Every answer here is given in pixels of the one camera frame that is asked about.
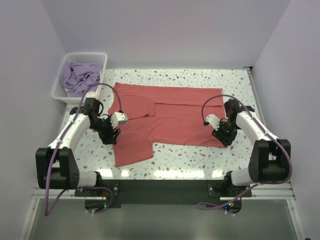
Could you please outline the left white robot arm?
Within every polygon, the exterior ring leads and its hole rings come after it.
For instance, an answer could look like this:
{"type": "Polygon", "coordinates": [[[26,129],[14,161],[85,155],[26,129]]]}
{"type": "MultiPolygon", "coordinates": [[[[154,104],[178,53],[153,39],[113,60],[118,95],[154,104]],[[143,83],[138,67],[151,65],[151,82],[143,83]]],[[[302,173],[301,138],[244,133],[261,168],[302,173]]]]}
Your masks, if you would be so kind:
{"type": "Polygon", "coordinates": [[[74,150],[87,130],[98,133],[104,145],[115,145],[121,130],[119,125],[128,121],[122,110],[101,117],[103,104],[95,98],[87,98],[84,105],[74,107],[69,119],[57,138],[48,147],[35,153],[37,183],[41,189],[73,190],[85,188],[92,196],[104,190],[102,177],[97,171],[80,171],[74,150]]]}

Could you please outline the salmon red t-shirt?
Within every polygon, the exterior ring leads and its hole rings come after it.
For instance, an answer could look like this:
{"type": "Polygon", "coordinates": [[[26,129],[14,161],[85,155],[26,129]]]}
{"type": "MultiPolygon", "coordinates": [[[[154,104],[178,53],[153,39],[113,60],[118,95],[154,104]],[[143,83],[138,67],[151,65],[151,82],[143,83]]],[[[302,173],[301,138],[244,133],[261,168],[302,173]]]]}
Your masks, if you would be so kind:
{"type": "Polygon", "coordinates": [[[122,109],[128,122],[113,146],[115,166],[122,167],[153,157],[153,143],[216,147],[223,144],[204,126],[204,114],[225,117],[221,88],[162,87],[116,83],[117,97],[109,114],[122,109]]]}

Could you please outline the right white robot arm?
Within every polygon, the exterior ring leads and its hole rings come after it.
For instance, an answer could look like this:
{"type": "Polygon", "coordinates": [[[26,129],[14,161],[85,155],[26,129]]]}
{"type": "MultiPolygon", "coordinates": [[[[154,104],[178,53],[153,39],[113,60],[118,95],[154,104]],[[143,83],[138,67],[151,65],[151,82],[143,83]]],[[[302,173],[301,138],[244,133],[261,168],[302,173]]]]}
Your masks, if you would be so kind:
{"type": "Polygon", "coordinates": [[[223,146],[231,146],[238,131],[253,145],[248,167],[227,173],[228,181],[223,183],[223,192],[235,196],[241,186],[251,184],[282,184],[292,174],[291,144],[271,133],[258,119],[255,110],[235,99],[224,103],[226,118],[209,114],[205,123],[213,127],[212,135],[223,146]]]}

